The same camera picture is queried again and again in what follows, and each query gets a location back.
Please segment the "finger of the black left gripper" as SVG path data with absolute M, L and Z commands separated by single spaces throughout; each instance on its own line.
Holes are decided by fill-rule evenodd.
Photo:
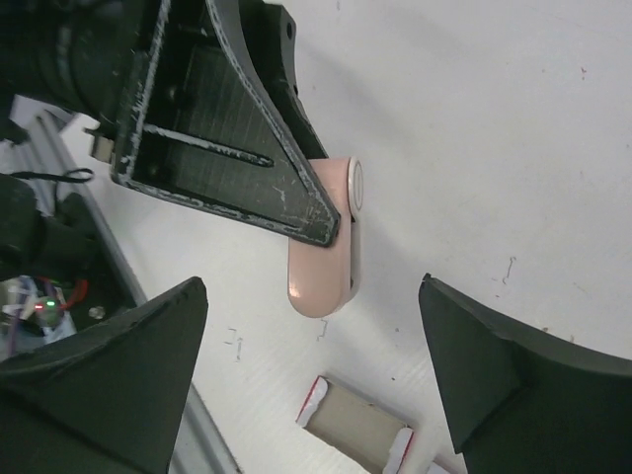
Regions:
M 294 19 L 279 3 L 218 1 L 216 36 L 253 105 L 246 149 L 273 160 L 328 156 L 298 95 Z
M 132 64 L 111 125 L 115 183 L 307 244 L 338 221 L 312 160 L 246 149 L 253 105 L 216 36 L 218 1 L 160 1 L 150 50 Z

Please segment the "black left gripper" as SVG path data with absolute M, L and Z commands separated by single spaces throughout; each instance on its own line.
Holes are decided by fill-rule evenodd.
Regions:
M 22 96 L 113 125 L 162 18 L 160 1 L 2 2 L 2 113 Z

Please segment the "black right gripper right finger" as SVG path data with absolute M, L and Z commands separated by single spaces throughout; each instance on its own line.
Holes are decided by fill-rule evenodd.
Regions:
M 468 472 L 630 472 L 630 360 L 526 325 L 431 275 L 419 304 Z

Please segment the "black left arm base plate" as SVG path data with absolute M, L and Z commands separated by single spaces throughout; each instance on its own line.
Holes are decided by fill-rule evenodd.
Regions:
M 52 223 L 56 261 L 43 276 L 43 287 L 54 291 L 76 330 L 82 331 L 135 308 L 146 301 L 90 196 L 71 192 L 60 200 Z

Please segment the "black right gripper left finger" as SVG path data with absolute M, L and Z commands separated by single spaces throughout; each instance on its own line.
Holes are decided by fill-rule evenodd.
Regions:
M 2 361 L 2 472 L 167 472 L 206 315 L 194 276 Z

